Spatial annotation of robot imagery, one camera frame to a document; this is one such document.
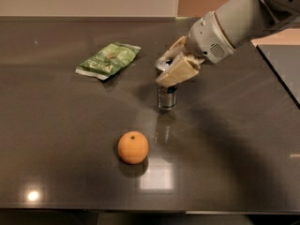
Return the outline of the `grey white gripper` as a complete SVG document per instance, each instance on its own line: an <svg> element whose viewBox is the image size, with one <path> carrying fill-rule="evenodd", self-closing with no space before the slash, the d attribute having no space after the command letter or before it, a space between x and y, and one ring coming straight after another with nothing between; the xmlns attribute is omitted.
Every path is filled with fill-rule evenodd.
<svg viewBox="0 0 300 225"><path fill-rule="evenodd" d="M190 28L187 37L181 36L162 54L158 62L171 61L171 64L157 77L162 87L171 87L195 77L201 69L201 59L217 64L235 52L234 46L226 37L215 12L208 12Z"/></svg>

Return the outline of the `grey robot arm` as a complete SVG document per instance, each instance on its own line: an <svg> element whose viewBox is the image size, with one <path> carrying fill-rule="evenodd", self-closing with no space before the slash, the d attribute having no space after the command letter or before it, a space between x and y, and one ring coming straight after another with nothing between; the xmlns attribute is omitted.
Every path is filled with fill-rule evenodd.
<svg viewBox="0 0 300 225"><path fill-rule="evenodd" d="M201 65L217 64L254 38L284 29L300 15L300 0L229 0L196 21L158 60L165 71L157 84L171 87L196 76Z"/></svg>

